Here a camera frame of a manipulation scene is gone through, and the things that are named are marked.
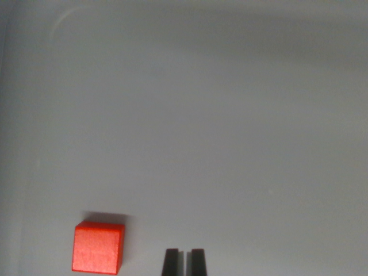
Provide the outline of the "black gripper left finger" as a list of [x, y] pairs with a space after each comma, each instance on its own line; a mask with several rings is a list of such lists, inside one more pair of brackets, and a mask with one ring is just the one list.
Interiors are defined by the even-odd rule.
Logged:
[[184, 257], [183, 251], [178, 248], [166, 249], [162, 276], [183, 276], [184, 275]]

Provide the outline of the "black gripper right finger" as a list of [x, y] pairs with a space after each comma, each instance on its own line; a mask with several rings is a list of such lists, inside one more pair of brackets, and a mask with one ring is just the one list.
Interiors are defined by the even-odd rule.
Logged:
[[187, 276], [207, 276], [205, 250], [195, 248], [186, 254], [186, 275]]

